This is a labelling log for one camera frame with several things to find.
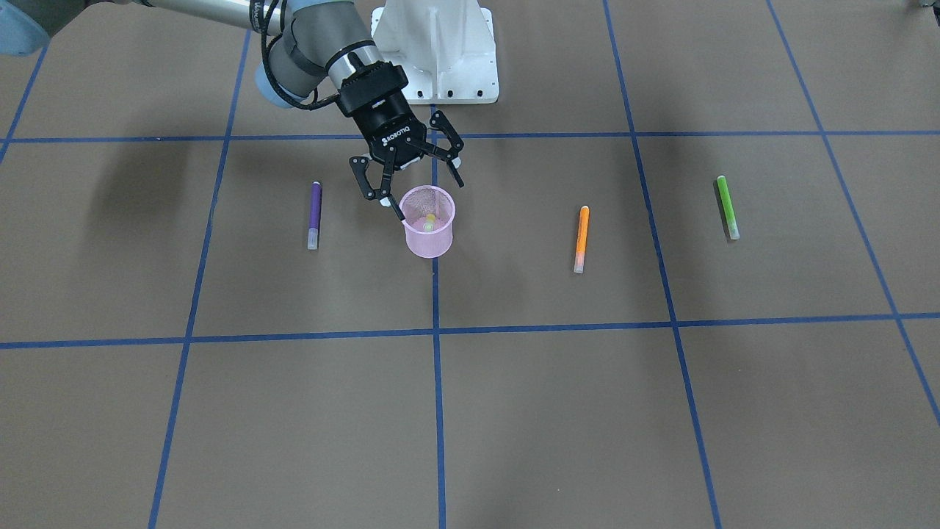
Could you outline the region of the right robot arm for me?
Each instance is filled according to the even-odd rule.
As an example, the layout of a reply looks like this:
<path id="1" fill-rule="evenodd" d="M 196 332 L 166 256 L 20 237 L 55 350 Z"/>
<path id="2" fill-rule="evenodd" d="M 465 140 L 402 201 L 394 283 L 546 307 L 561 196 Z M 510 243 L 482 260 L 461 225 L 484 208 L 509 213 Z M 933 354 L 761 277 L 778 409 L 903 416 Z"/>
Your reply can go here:
<path id="1" fill-rule="evenodd" d="M 464 143 L 444 112 L 422 123 L 404 96 L 408 77 L 385 60 L 353 1 L 145 1 L 251 30 L 261 37 L 261 92 L 279 107 L 314 111 L 336 105 L 367 144 L 350 158 L 363 197 L 404 214 L 392 192 L 397 171 L 424 157 L 444 162 L 459 187 Z"/>

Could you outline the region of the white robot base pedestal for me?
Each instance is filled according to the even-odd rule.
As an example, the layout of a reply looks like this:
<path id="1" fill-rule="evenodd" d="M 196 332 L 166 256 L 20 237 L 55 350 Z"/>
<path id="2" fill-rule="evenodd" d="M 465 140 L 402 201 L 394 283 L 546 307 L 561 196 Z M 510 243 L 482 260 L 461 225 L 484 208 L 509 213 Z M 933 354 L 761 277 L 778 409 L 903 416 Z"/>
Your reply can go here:
<path id="1" fill-rule="evenodd" d="M 405 71 L 412 105 L 493 104 L 500 97 L 496 31 L 477 1 L 386 1 L 372 39 Z"/>

